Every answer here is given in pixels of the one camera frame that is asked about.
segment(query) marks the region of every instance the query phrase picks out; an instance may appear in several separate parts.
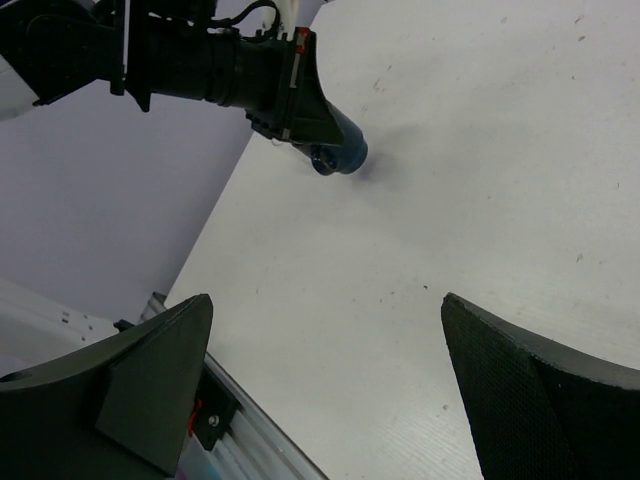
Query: cylindrical object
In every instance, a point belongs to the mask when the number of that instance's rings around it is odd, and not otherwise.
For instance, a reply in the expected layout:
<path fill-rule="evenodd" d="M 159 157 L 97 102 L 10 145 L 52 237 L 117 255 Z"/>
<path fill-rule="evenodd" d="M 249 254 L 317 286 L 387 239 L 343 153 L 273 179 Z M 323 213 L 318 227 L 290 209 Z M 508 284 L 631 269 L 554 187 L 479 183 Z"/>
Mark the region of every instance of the cylindrical object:
<path fill-rule="evenodd" d="M 369 153 L 362 130 L 335 106 L 331 105 L 335 119 L 344 133 L 342 145 L 295 145 L 305 154 L 321 175 L 349 174 L 362 166 Z"/>

